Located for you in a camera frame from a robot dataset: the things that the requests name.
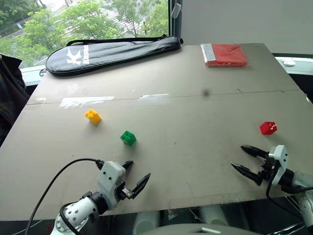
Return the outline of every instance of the dark jacket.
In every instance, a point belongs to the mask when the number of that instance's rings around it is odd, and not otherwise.
[[[29,99],[19,69],[21,62],[0,54],[0,146]]]

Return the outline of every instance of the white logo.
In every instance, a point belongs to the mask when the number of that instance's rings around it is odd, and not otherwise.
[[[83,64],[89,64],[89,47],[88,47],[88,45],[84,45]]]
[[[80,50],[77,52],[76,55],[73,55],[72,52],[70,52],[70,49],[68,49],[67,56],[70,58],[70,60],[67,59],[68,64],[73,63],[73,64],[80,65],[81,61],[80,60],[77,61],[77,59],[82,58],[82,56],[80,55]]]
[[[84,45],[84,57],[83,57],[83,64],[89,64],[89,47],[88,45]],[[67,63],[70,64],[77,64],[80,65],[80,63],[82,62],[81,60],[78,60],[80,58],[82,58],[81,54],[80,54],[80,50],[73,55],[72,52],[70,51],[70,49],[67,50],[67,56],[70,58],[67,59]]]

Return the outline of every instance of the red cloth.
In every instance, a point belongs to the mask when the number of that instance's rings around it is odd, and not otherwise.
[[[239,44],[212,44],[215,61],[206,62],[207,66],[245,66],[247,60]]]

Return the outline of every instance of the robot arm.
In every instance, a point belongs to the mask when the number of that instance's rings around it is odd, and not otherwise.
[[[78,202],[62,206],[51,235],[79,235],[89,219],[95,221],[104,212],[114,210],[120,200],[134,199],[146,186],[150,174],[143,177],[133,190],[126,189],[123,177],[132,164],[132,161],[123,165],[105,162],[97,178],[96,192],[87,192]]]
[[[280,185],[282,191],[294,194],[299,202],[304,223],[309,230],[312,230],[313,176],[287,169],[289,157],[284,145],[273,147],[269,152],[250,145],[242,145],[241,149],[251,156],[264,158],[258,174],[239,164],[231,163],[232,166],[244,176],[252,179],[257,185],[261,185],[263,180],[270,181],[274,174],[272,184]]]

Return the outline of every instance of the table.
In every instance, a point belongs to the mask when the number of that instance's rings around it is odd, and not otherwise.
[[[151,172],[114,214],[265,198],[266,184],[230,165],[255,172],[261,165],[241,144],[285,144],[289,168],[312,172],[312,104],[263,44],[242,48],[245,68],[206,68],[200,47],[185,46],[72,78],[47,73],[0,148],[0,220],[28,219],[56,172],[83,157],[133,160],[129,188]],[[98,126],[84,117],[90,108],[103,118]],[[276,121],[278,131],[261,135],[264,121]],[[119,139],[125,130],[137,137],[132,147]],[[35,218],[53,219],[61,205],[94,191],[98,172],[93,163],[70,167]]]

